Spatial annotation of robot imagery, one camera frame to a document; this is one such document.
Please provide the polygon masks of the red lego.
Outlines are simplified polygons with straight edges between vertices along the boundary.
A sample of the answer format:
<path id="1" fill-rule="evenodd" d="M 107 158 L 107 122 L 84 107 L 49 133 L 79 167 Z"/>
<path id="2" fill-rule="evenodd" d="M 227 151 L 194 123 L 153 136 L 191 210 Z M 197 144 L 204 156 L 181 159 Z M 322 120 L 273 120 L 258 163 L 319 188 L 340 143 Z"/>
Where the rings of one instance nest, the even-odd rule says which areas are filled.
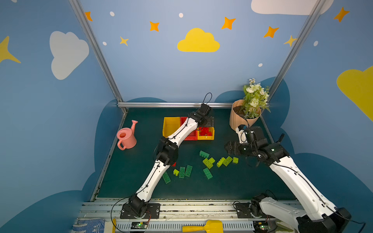
<path id="1" fill-rule="evenodd" d="M 209 127 L 200 127 L 199 136 L 212 136 L 212 132 Z"/>

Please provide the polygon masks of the dark green lego top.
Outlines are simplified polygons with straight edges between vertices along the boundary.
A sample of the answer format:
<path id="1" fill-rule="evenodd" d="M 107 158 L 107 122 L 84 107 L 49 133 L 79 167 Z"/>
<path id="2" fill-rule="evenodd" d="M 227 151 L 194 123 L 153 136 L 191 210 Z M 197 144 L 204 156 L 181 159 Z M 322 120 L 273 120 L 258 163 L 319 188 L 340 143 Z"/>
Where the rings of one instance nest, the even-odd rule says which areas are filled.
<path id="1" fill-rule="evenodd" d="M 201 157 L 203 157 L 203 158 L 206 158 L 206 159 L 208 159 L 209 156 L 210 156 L 209 153 L 207 153 L 207 152 L 205 152 L 205 151 L 202 151 L 202 150 L 199 152 L 199 155 L 200 155 Z"/>

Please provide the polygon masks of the dark green lego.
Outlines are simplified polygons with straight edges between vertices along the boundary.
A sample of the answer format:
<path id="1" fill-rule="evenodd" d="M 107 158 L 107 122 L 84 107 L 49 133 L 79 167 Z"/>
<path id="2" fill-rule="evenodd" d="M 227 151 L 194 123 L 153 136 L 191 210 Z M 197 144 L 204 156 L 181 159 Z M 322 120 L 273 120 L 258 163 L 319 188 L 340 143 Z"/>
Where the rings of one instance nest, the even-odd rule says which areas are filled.
<path id="1" fill-rule="evenodd" d="M 186 171 L 185 171 L 185 176 L 186 177 L 190 177 L 191 176 L 192 169 L 193 169 L 193 167 L 191 165 L 187 165 Z"/>
<path id="2" fill-rule="evenodd" d="M 164 174 L 162 175 L 162 178 L 163 178 L 165 184 L 169 184 L 171 182 L 171 179 L 170 179 L 167 172 L 164 172 Z"/>
<path id="3" fill-rule="evenodd" d="M 184 179 L 185 178 L 185 173 L 186 173 L 186 168 L 185 167 L 180 167 L 179 178 Z"/>
<path id="4" fill-rule="evenodd" d="M 202 151 L 202 150 L 199 152 L 199 155 L 200 155 L 201 157 L 203 157 L 203 158 L 206 158 L 206 159 L 208 159 L 209 156 L 210 156 L 209 153 L 207 153 L 207 152 L 205 152 L 205 151 Z"/>
<path id="5" fill-rule="evenodd" d="M 211 178 L 213 178 L 213 176 L 212 176 L 212 174 L 211 174 L 209 168 L 205 168 L 205 169 L 203 169 L 203 172 L 204 172 L 204 174 L 205 174 L 205 177 L 206 177 L 208 180 L 210 180 Z"/>

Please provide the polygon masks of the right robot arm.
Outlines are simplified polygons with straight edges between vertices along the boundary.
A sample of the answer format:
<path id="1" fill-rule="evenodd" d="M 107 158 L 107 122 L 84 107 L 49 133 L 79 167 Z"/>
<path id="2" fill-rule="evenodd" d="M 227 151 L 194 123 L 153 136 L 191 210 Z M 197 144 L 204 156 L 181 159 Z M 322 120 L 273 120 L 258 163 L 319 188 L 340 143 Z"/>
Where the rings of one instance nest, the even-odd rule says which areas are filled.
<path id="1" fill-rule="evenodd" d="M 229 141 L 225 150 L 230 155 L 252 156 L 264 163 L 287 185 L 302 209 L 276 201 L 266 194 L 253 197 L 250 214 L 254 218 L 272 216 L 298 233 L 341 233 L 351 220 L 347 209 L 338 208 L 301 172 L 289 152 L 281 145 L 284 134 L 270 144 L 262 128 L 240 125 L 238 141 Z"/>

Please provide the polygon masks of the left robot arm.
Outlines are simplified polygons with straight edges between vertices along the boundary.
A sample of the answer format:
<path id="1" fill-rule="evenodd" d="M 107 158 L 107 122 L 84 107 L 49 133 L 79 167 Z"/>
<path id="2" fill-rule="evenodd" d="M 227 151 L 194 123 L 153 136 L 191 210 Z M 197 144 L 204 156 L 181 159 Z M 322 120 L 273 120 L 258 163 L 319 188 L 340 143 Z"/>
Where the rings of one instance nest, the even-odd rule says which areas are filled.
<path id="1" fill-rule="evenodd" d="M 157 146 L 156 160 L 141 187 L 129 199 L 128 204 L 135 217 L 142 217 L 152 197 L 153 191 L 167 169 L 178 159 L 178 150 L 181 143 L 190 133 L 199 127 L 207 127 L 211 119 L 211 107 L 205 103 L 191 112 L 186 121 L 170 136 L 162 137 Z"/>

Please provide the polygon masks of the right yellow bin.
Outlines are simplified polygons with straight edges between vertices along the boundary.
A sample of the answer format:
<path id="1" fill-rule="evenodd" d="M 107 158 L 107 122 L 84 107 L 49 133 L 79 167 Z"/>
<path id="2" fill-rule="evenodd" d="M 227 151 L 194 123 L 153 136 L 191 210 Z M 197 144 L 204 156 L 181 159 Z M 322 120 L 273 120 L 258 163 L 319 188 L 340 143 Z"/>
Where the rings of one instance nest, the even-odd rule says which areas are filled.
<path id="1" fill-rule="evenodd" d="M 199 127 L 197 130 L 197 140 L 214 140 L 215 129 L 214 127 Z"/>

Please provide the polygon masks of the beige ribbed flower pot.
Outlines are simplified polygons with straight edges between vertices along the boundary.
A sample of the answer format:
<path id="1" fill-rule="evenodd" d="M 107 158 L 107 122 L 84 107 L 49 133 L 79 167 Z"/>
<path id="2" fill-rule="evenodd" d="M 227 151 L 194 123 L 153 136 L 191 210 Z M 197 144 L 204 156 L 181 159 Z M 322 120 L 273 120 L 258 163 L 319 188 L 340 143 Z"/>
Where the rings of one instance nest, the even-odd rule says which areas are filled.
<path id="1" fill-rule="evenodd" d="M 229 125 L 233 131 L 235 131 L 240 125 L 246 125 L 246 126 L 253 126 L 256 121 L 259 119 L 261 115 L 261 109 L 257 110 L 257 113 L 259 114 L 256 118 L 250 118 L 250 119 L 244 119 L 239 114 L 237 114 L 234 109 L 236 107 L 241 108 L 242 104 L 244 103 L 244 100 L 237 100 L 233 103 L 230 113 L 230 120 Z"/>

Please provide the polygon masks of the lime lego tilted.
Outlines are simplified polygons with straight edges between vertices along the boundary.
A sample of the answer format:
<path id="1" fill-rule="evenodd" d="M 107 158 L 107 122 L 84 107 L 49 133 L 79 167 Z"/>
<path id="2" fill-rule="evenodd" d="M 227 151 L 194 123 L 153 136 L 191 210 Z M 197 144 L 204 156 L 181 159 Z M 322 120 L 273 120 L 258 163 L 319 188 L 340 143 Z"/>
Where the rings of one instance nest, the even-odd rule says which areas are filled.
<path id="1" fill-rule="evenodd" d="M 225 161 L 225 158 L 222 157 L 222 158 L 217 162 L 216 166 L 217 166 L 218 168 L 220 168 L 220 166 L 224 163 L 224 161 Z"/>

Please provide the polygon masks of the lime long lego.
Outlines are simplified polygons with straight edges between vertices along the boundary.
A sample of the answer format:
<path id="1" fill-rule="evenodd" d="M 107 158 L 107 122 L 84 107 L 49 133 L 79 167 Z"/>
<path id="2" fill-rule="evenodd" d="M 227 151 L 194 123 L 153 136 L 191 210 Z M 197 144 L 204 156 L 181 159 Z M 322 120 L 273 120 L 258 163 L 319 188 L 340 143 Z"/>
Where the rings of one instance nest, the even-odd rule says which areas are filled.
<path id="1" fill-rule="evenodd" d="M 209 159 L 205 158 L 203 160 L 203 164 L 208 168 L 208 169 L 211 169 L 213 167 L 213 164 L 210 162 Z"/>

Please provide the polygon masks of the dark green lego upright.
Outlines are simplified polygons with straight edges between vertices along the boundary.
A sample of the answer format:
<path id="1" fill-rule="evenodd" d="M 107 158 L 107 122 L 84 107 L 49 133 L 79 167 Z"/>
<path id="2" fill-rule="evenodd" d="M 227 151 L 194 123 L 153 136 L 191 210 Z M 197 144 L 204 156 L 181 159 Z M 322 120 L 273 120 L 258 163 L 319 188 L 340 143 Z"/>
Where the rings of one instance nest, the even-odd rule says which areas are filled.
<path id="1" fill-rule="evenodd" d="M 185 178 L 185 173 L 186 173 L 186 168 L 185 167 L 180 167 L 179 178 L 184 179 Z"/>

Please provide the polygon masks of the dark green lego tilted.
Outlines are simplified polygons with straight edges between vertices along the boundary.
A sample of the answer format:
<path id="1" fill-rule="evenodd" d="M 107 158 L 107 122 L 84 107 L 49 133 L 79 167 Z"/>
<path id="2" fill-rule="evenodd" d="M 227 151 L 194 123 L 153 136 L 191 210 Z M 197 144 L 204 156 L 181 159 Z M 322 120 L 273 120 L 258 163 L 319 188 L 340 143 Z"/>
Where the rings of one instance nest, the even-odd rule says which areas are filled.
<path id="1" fill-rule="evenodd" d="M 187 165 L 186 171 L 185 171 L 185 176 L 186 177 L 190 177 L 191 176 L 192 169 L 193 169 L 193 167 L 191 165 Z"/>

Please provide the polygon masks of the pink watering can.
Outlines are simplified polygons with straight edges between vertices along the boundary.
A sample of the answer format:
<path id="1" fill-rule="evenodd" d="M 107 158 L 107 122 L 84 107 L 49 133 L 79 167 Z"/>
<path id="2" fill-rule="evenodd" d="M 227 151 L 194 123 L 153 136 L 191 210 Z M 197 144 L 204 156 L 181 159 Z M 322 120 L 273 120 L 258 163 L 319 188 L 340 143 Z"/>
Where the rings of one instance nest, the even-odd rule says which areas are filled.
<path id="1" fill-rule="evenodd" d="M 122 128 L 117 132 L 117 147 L 120 150 L 131 149 L 137 144 L 135 128 L 138 121 L 132 120 L 131 128 Z"/>

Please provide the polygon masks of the circuit board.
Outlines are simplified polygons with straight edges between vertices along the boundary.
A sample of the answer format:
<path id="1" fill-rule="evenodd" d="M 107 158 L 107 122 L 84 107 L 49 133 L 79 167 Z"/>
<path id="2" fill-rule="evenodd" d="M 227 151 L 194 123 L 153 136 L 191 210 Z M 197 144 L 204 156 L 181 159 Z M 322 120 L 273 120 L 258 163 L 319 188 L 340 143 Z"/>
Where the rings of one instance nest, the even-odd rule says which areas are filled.
<path id="1" fill-rule="evenodd" d="M 254 233 L 267 233 L 271 227 L 267 222 L 254 221 L 253 222 Z"/>
<path id="2" fill-rule="evenodd" d="M 148 228 L 148 222 L 132 222 L 131 230 L 146 230 Z"/>

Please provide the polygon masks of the yellow toy shovel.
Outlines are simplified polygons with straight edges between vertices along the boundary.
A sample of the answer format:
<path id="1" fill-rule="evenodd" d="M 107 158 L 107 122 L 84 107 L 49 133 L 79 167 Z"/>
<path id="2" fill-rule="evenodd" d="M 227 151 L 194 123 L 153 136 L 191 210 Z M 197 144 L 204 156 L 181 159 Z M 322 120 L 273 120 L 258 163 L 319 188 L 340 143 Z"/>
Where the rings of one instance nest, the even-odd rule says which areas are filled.
<path id="1" fill-rule="evenodd" d="M 220 220 L 208 220 L 204 226 L 183 226 L 183 233 L 202 232 L 223 233 L 223 223 Z"/>

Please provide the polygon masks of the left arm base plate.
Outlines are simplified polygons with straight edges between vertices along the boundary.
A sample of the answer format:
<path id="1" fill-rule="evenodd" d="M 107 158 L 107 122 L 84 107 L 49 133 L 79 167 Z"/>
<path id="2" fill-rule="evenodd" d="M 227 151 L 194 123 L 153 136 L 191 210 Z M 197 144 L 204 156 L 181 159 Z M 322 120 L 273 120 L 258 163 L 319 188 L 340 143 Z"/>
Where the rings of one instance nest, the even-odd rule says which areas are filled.
<path id="1" fill-rule="evenodd" d="M 140 215 L 137 215 L 135 211 L 131 208 L 130 204 L 126 203 L 123 205 L 120 212 L 120 219 L 159 219 L 160 207 L 159 203 L 149 203 L 147 204 L 145 210 L 141 210 Z"/>

